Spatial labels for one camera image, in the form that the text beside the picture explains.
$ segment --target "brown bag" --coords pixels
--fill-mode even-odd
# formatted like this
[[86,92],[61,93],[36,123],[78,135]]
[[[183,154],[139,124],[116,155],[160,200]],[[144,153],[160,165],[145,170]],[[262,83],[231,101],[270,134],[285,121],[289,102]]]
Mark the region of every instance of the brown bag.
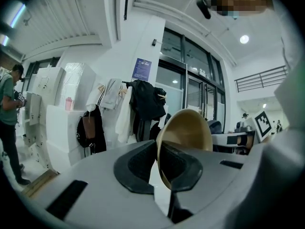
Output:
[[82,123],[84,125],[86,138],[95,138],[95,121],[94,116],[87,116],[82,118]]

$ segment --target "window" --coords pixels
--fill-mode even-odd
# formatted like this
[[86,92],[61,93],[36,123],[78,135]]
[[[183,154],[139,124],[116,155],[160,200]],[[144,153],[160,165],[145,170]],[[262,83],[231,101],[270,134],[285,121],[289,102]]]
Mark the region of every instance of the window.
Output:
[[189,84],[187,88],[187,107],[198,107],[198,111],[202,110],[202,84],[189,79]]
[[224,105],[224,94],[217,92],[217,117],[216,120],[218,120],[221,123],[221,126],[224,131],[224,117],[225,117],[225,105]]
[[25,95],[26,91],[32,91],[32,87],[35,81],[35,74],[38,73],[38,70],[40,68],[47,68],[49,65],[51,65],[51,67],[56,67],[59,59],[60,58],[51,58],[30,63],[28,70],[25,74],[25,81],[22,85],[22,94]]
[[185,41],[185,54],[185,61],[189,66],[198,71],[205,72],[208,78],[212,78],[207,53],[205,51],[187,40]]
[[169,31],[164,31],[161,53],[181,61],[181,38]]
[[158,67],[156,82],[182,89],[182,75],[169,69]]
[[[224,128],[225,89],[219,61],[184,35],[167,28],[164,30],[160,53],[187,64],[187,81],[183,82],[183,74],[176,72],[175,68],[159,67],[156,84],[168,87],[168,91],[184,89],[183,101],[186,108],[198,109],[198,112],[208,120],[219,120]],[[179,98],[175,98],[176,105],[180,106],[180,95]]]
[[176,72],[170,69],[163,62],[163,67],[158,67],[155,87],[160,87],[166,91],[166,104],[168,113],[174,115],[183,108],[183,72]]
[[222,85],[222,79],[220,78],[219,70],[218,70],[218,61],[214,57],[212,57],[212,65],[214,69],[214,80]]
[[205,106],[205,113],[204,117],[208,120],[214,120],[215,116],[215,106],[214,106],[214,97],[215,97],[215,90],[211,88],[208,84],[205,85],[206,92],[206,106]]

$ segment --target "black and white sign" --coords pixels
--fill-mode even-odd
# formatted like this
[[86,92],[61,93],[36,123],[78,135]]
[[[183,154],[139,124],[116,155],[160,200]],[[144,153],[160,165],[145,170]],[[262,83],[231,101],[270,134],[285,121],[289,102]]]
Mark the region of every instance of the black and white sign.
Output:
[[258,116],[256,116],[255,118],[255,122],[258,126],[259,132],[260,132],[260,136],[262,137],[262,139],[265,138],[265,136],[271,131],[272,127],[271,124],[268,120],[268,117],[265,113],[265,111],[262,111]]

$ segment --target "pink bottle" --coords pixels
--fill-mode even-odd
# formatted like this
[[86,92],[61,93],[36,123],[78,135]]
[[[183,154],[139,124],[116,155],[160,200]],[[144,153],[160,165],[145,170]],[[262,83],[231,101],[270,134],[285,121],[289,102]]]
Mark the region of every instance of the pink bottle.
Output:
[[66,98],[66,107],[65,107],[66,110],[68,110],[68,111],[71,110],[72,101],[73,101],[72,98],[70,98],[70,97]]

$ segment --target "wooden floor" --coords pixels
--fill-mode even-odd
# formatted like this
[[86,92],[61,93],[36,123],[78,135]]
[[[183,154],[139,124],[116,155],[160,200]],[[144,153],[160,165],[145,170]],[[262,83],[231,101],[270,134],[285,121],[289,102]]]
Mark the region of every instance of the wooden floor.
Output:
[[22,193],[28,198],[33,198],[48,182],[50,182],[56,176],[57,174],[49,169],[26,188],[24,188]]

